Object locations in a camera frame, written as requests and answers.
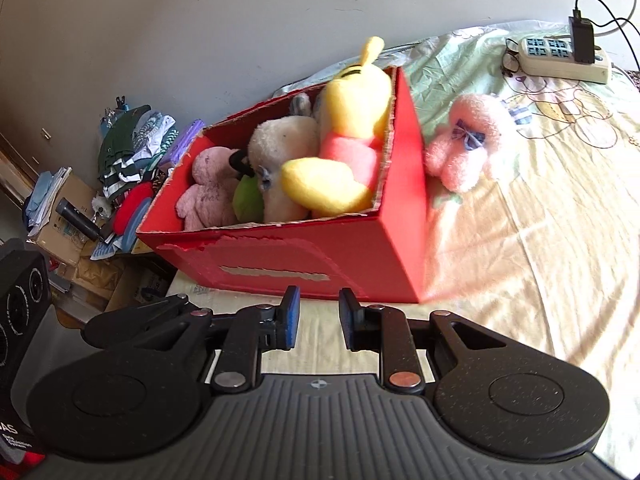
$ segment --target green plush toy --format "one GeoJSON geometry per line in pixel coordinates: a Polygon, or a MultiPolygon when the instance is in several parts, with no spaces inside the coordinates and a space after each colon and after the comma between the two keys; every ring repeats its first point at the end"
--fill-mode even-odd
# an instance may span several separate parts
{"type": "Polygon", "coordinates": [[[238,223],[262,222],[264,202],[258,189],[257,176],[242,176],[234,193],[233,207],[238,223]]]}

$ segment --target yellow plush toy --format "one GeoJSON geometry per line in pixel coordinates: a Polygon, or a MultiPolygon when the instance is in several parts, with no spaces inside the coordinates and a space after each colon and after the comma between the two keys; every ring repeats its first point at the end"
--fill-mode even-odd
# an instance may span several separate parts
{"type": "Polygon", "coordinates": [[[345,68],[322,92],[318,157],[282,166],[282,188],[316,218],[368,209],[378,183],[391,99],[391,79],[373,65],[384,47],[369,38],[360,63],[345,68]]]}

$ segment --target metal pin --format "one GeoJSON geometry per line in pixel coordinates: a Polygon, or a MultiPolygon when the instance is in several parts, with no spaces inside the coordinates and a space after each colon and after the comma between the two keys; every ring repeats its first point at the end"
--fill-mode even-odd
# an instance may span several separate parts
{"type": "Polygon", "coordinates": [[[239,388],[246,382],[244,375],[239,372],[220,372],[213,380],[223,388],[239,388]]]}
{"type": "Polygon", "coordinates": [[[420,384],[420,375],[413,372],[396,372],[389,377],[389,382],[398,388],[413,388],[420,384]]]}

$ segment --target power adapter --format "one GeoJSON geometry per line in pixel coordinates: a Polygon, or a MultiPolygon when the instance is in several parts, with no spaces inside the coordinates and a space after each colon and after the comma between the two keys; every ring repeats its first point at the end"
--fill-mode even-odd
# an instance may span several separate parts
{"type": "Polygon", "coordinates": [[[595,39],[593,36],[593,25],[590,20],[583,18],[580,10],[574,9],[574,15],[569,16],[569,26],[571,28],[571,45],[574,51],[574,61],[577,63],[595,63],[595,39]]]}

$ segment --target power strip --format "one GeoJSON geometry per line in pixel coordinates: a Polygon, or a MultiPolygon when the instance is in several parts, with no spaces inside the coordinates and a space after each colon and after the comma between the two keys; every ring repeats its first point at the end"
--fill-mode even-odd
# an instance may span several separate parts
{"type": "Polygon", "coordinates": [[[529,75],[561,77],[608,83],[611,80],[611,62],[606,51],[596,46],[593,64],[577,63],[571,44],[565,40],[525,38],[518,44],[520,67],[529,75]]]}

